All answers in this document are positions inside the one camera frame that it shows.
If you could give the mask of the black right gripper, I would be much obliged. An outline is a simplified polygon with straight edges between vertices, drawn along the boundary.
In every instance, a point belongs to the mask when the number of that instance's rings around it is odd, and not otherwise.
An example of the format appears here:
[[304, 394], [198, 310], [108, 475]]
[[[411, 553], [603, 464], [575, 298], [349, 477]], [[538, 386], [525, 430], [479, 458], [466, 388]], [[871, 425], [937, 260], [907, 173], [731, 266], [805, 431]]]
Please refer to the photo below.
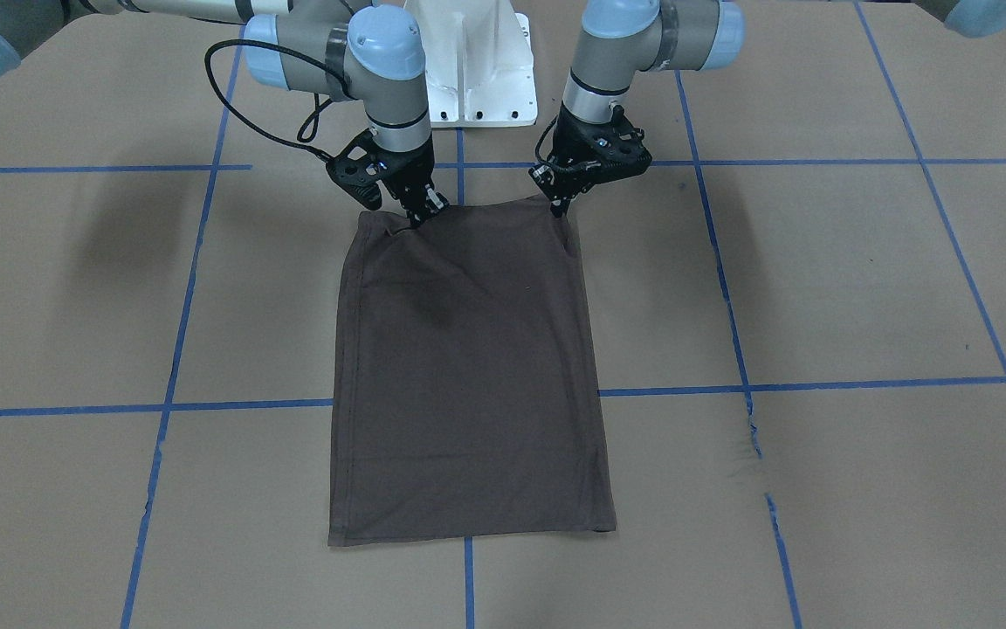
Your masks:
[[450, 200], [434, 186], [435, 151], [430, 138], [411, 151], [381, 148], [376, 137], [362, 131], [339, 155], [325, 163], [333, 183], [347, 192], [364, 210], [379, 211], [384, 186], [403, 207], [411, 230], [450, 207]]

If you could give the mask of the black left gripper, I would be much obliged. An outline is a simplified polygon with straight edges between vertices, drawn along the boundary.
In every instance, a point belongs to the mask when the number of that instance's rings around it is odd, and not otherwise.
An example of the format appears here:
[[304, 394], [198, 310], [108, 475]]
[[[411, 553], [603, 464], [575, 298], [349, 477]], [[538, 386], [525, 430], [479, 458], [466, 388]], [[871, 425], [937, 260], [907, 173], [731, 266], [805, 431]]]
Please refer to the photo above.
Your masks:
[[535, 144], [531, 178], [548, 196], [551, 214], [564, 218], [576, 196], [595, 184], [640, 176], [653, 163], [643, 144], [645, 132], [625, 116], [625, 107], [612, 105], [607, 122], [591, 123], [566, 105]]

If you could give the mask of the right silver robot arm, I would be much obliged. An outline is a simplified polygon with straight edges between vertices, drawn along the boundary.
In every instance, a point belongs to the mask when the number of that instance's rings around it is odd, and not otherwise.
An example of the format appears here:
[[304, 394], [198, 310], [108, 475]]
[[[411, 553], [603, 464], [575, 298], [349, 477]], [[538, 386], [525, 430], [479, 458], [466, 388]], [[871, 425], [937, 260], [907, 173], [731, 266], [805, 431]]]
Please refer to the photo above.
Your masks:
[[[68, 25], [88, 17], [173, 16], [213, 24], [203, 55], [213, 94], [236, 121], [279, 146], [315, 156], [364, 210], [384, 197], [411, 226], [446, 210], [434, 184], [435, 151], [420, 24], [380, 1], [0, 1], [0, 77]], [[239, 112], [215, 76], [236, 49], [255, 82], [313, 97], [292, 138]]]

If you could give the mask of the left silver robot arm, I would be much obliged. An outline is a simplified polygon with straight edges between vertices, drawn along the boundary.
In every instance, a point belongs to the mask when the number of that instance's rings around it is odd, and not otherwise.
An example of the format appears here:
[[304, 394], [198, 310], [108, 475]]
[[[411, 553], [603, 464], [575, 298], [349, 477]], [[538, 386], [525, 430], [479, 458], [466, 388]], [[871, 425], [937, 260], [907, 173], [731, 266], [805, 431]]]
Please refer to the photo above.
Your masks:
[[645, 133], [625, 116], [638, 73], [707, 71], [731, 65], [746, 19], [727, 1], [590, 1], [582, 14], [562, 107], [535, 152], [531, 179], [563, 218], [592, 187], [643, 175], [653, 162]]

